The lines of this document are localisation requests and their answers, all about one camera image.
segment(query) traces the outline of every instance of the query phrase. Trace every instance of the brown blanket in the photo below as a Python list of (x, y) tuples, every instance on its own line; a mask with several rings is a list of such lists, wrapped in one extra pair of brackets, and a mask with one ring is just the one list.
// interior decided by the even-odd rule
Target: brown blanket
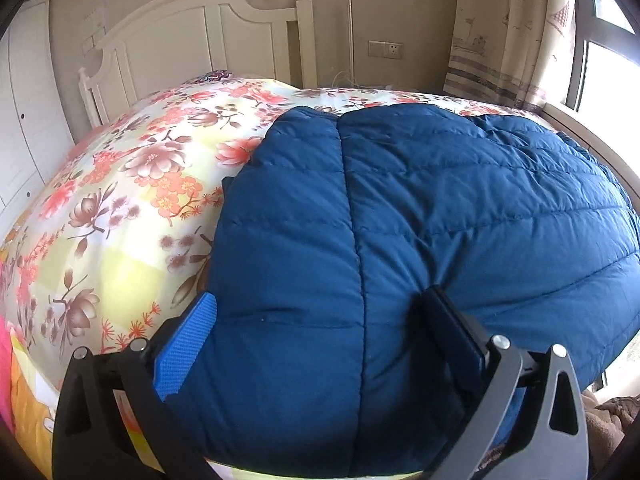
[(589, 452), (596, 471), (607, 463), (636, 418), (640, 411), (639, 397), (615, 397), (598, 404), (591, 392), (582, 393)]

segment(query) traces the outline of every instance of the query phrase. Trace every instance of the white cabinet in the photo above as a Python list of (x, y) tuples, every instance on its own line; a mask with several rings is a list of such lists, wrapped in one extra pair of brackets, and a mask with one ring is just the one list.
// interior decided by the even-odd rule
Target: white cabinet
[(51, 64), (49, 0), (31, 0), (0, 39), (0, 244), (73, 145)]

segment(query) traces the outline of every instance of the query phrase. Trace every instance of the beige curtain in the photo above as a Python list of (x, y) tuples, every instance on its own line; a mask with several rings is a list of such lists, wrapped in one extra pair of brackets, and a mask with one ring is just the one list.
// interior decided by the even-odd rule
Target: beige curtain
[(575, 0), (458, 0), (447, 94), (539, 111), (571, 77)]

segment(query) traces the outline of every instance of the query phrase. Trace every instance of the wall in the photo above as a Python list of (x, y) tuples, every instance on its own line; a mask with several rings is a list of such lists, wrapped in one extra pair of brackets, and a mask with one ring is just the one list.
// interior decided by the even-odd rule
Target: wall
[[(93, 75), (101, 53), (81, 51), (80, 23), (104, 5), (107, 30), (151, 0), (52, 0), (51, 47), (56, 80), (71, 133), (76, 141), (90, 129), (78, 91), (78, 69)], [(293, 7), (295, 0), (248, 0), (257, 8)], [(348, 70), (347, 0), (314, 0), (318, 74), (321, 86)], [(353, 0), (356, 77), (363, 85), (392, 84), (440, 92), (453, 32), (456, 0)], [(404, 43), (404, 59), (367, 56), (367, 40)]]

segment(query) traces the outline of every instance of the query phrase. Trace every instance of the white wooden headboard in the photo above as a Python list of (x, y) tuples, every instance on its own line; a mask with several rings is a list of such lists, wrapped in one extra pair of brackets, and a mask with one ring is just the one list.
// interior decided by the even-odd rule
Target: white wooden headboard
[(108, 124), (147, 95), (211, 70), (291, 82), (289, 22), (297, 22), (304, 88), (318, 86), (313, 4), (258, 10), (246, 0), (153, 0), (96, 46), (100, 70), (80, 69), (93, 127)]

